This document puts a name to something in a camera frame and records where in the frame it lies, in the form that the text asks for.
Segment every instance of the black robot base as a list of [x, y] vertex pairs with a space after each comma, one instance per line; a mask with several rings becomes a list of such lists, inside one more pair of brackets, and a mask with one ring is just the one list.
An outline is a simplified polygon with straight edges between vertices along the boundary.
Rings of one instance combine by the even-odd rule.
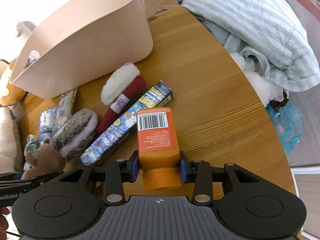
[[[302, 201], [234, 163], [211, 167], [180, 153], [186, 196], [130, 196], [122, 183], [135, 182], [138, 152], [106, 167], [84, 163], [22, 195], [12, 218], [21, 240], [242, 240], [297, 239], [305, 218]], [[104, 200], [85, 189], [104, 181]], [[224, 197], [213, 200], [212, 183], [222, 182]]]

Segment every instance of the round wooden table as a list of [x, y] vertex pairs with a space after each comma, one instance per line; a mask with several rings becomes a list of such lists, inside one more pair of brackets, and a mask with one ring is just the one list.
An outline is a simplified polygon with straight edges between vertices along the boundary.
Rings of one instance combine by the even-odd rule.
[[[255, 91], [240, 68], [218, 41], [183, 7], [148, 15], [154, 40], [151, 54], [136, 65], [149, 89], [163, 80], [174, 98], [172, 108], [180, 150], [190, 160], [208, 161], [223, 167], [233, 162], [294, 193], [287, 158], [276, 130]], [[101, 88], [109, 76], [79, 87], [74, 113], [93, 109], [102, 118], [108, 109], [100, 101]], [[28, 95], [27, 115], [20, 120], [21, 143], [37, 134], [41, 111], [59, 99], [43, 100]], [[131, 137], [109, 160], [128, 158], [137, 149]], [[222, 197], [214, 183], [214, 198]], [[192, 195], [193, 185], [175, 190], [144, 192], [142, 173], [134, 184], [125, 183], [129, 195]]]

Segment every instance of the gray fur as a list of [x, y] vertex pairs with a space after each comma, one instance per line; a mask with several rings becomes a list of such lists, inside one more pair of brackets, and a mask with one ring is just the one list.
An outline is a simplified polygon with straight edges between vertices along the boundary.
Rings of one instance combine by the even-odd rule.
[[[88, 125], [89, 120], [92, 115], [95, 114], [92, 110], [84, 108], [74, 114], [71, 119], [62, 128], [61, 132], [57, 132], [57, 136], [53, 136], [52, 145], [53, 147], [60, 151], [65, 145], [70, 144], [72, 139], [81, 133], [84, 128]], [[89, 136], [82, 140], [81, 143], [73, 148], [67, 156], [67, 159], [76, 158], [81, 155], [85, 149], [88, 147], [89, 143], [92, 141], [95, 135], [95, 130], [92, 131]]]

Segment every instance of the cartoon printed box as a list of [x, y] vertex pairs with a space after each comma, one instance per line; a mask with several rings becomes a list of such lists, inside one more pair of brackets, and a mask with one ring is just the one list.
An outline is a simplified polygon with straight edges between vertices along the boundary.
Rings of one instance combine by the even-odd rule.
[[85, 150], [80, 156], [81, 161], [100, 164], [106, 160], [136, 132], [136, 112], [138, 110], [162, 107], [172, 97], [171, 89], [159, 81]]

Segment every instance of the barcode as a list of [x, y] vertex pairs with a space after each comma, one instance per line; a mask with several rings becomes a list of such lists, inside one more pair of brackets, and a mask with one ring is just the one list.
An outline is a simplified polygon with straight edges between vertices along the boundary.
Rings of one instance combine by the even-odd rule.
[[138, 115], [138, 131], [168, 126], [166, 112]]

